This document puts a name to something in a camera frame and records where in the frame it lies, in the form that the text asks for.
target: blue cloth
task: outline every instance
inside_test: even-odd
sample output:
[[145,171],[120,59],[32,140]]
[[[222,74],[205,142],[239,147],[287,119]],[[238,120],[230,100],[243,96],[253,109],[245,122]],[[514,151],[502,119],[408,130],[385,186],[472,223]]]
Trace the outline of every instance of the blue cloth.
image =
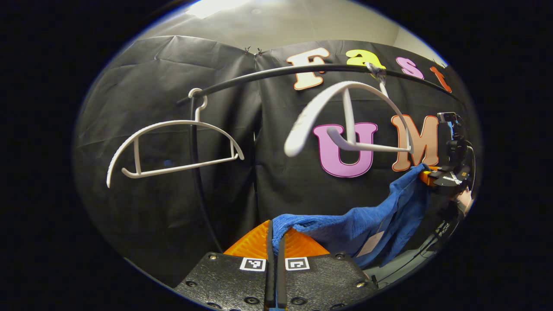
[[330,252],[359,253],[367,238],[384,231],[373,251],[354,258],[360,266],[369,264],[386,246],[381,266],[391,261],[407,243],[426,214],[430,200],[427,185],[418,179],[426,164],[390,184],[390,195],[378,206],[353,208],[341,216],[283,214],[273,219],[273,250],[278,255],[282,236],[293,227],[311,236]]

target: black fabric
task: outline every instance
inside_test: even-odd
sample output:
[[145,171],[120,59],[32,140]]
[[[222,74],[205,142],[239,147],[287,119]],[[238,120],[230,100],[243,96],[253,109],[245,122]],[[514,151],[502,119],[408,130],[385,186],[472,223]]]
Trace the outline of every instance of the black fabric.
[[[191,171],[142,179],[133,148],[119,158],[106,187],[109,162],[135,131],[161,121],[189,120],[188,107],[174,102],[253,71],[253,55],[206,39],[155,37],[139,40],[115,58],[85,99],[74,141],[74,172],[94,223],[125,257],[170,286],[182,281],[203,254],[215,250],[199,211]],[[253,127],[260,111],[255,84],[210,96],[201,120],[224,129],[245,160],[201,168],[208,213],[223,248],[259,224],[253,193]],[[142,170],[190,164],[189,126],[170,126],[140,138]],[[229,157],[228,139],[198,128],[201,162]],[[228,217],[240,219],[229,221]]]
[[[177,286],[206,252],[215,250],[199,210],[192,172],[129,179],[121,173],[122,167],[134,171],[134,155],[128,147],[114,168],[108,189],[106,173],[116,149],[145,126],[188,120],[189,107],[176,107],[175,102],[192,88],[205,89],[255,71],[290,66],[287,57],[321,46],[330,52],[324,58],[327,64],[345,64],[345,52],[351,49],[372,51],[384,66],[395,71],[401,70],[396,57],[409,58],[426,80],[440,84],[429,69],[436,66],[430,60],[391,46],[348,40],[289,45],[254,56],[206,39],[167,36],[139,40],[114,58],[84,100],[74,140],[77,187],[91,219],[107,241],[154,278]],[[321,168],[314,135],[297,157],[284,154],[284,141],[292,124],[321,90],[344,80],[377,87],[368,74],[317,75],[324,77],[324,83],[302,91],[293,87],[295,75],[287,75],[208,97],[202,121],[228,132],[245,156],[244,161],[200,169],[208,213],[223,249],[262,221],[284,213],[342,215],[353,207],[376,206],[388,196],[389,184],[406,172],[392,170],[396,153],[375,152],[371,169],[365,174],[356,178],[331,176]],[[458,80],[451,73],[446,75],[459,96],[462,83],[454,79]],[[463,107],[442,92],[391,77],[386,87],[390,98],[402,113],[413,118],[419,130],[426,116],[438,112],[455,111],[467,120]],[[378,125],[374,143],[396,146],[397,129],[390,122],[394,111],[366,91],[351,90],[351,97],[356,122]],[[315,125],[329,123],[344,125],[343,108],[338,102],[327,105]],[[189,126],[171,126],[142,136],[142,170],[189,164],[188,132]],[[440,125],[440,164],[447,159],[444,143],[449,135],[447,126]],[[201,162],[229,156],[228,140],[222,134],[199,127],[197,140]],[[358,157],[355,152],[342,151],[341,155],[345,162]],[[435,225],[430,223],[424,228],[429,230]],[[427,234],[422,231],[420,239]]]

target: black cable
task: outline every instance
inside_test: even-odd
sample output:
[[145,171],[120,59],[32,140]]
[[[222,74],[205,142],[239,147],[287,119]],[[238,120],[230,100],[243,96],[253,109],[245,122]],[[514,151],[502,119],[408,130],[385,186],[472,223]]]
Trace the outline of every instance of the black cable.
[[[275,68],[275,69],[268,69],[263,71],[254,72],[252,74],[243,75],[240,77],[235,77],[234,79],[227,80],[225,82],[212,85],[210,87],[207,87],[201,91],[195,92],[193,94],[193,97],[199,98],[201,96],[206,96],[224,89],[227,89],[229,87],[237,86],[239,84],[257,81],[261,79],[266,79],[269,77],[276,77],[276,76],[282,76],[282,75],[290,75],[290,74],[298,74],[301,72],[314,72],[314,71],[353,71],[353,72],[364,72],[364,73],[371,73],[369,69],[366,66],[358,66],[358,65],[342,65],[342,64],[324,64],[324,65],[306,65],[306,66],[287,66],[282,68]],[[452,93],[449,93],[446,91],[443,87],[434,84],[432,82],[413,77],[407,74],[404,74],[402,72],[393,71],[393,70],[386,70],[385,71],[386,76],[392,76],[392,77],[400,77],[403,79],[415,81],[421,84],[424,84],[426,86],[432,87],[435,90],[439,90],[445,94],[448,94],[453,99],[457,100],[461,103],[463,108],[466,110],[465,103],[463,103],[460,99],[458,99],[455,95]],[[190,99],[188,97],[185,97],[183,99],[180,99],[176,102],[177,107],[180,107],[182,105],[185,105],[188,103]]]
[[[444,226],[446,225],[446,223],[444,222],[444,224],[440,227],[440,231],[444,228]],[[434,234],[434,236],[432,237],[432,239],[415,255],[413,256],[413,258],[411,258],[408,262],[406,262],[405,264],[403,264],[403,266],[399,267],[396,271],[390,273],[389,275],[385,276],[384,278],[380,279],[378,282],[381,282],[383,280],[385,280],[386,278],[388,278],[389,276],[393,275],[394,273],[400,271],[401,269],[403,269],[403,267],[407,266],[411,261],[413,261],[418,255],[420,255],[425,249],[427,249],[430,244],[434,241],[434,239],[436,239],[436,234]]]
[[[192,98],[192,103],[190,104],[190,120],[194,120],[194,108],[195,103],[197,101],[197,98]],[[195,125],[190,125],[190,159],[192,160],[192,164],[198,163],[198,142],[197,142],[197,128]],[[206,197],[204,192],[204,186],[202,185],[202,176],[200,175],[200,168],[193,168],[192,169],[192,176],[194,177],[194,189],[196,191],[196,194],[198,198],[200,199],[200,210],[202,211],[202,216],[204,217],[204,220],[207,225],[207,229],[209,230],[209,233],[211,235],[211,238],[213,242],[215,243],[215,246],[217,247],[217,250],[219,253],[223,252],[223,249],[221,248],[221,244],[219,243],[219,240],[217,239],[217,235],[215,234],[215,230],[213,229],[213,226],[211,225],[211,221],[209,219],[209,215],[207,213],[207,207],[206,207]]]

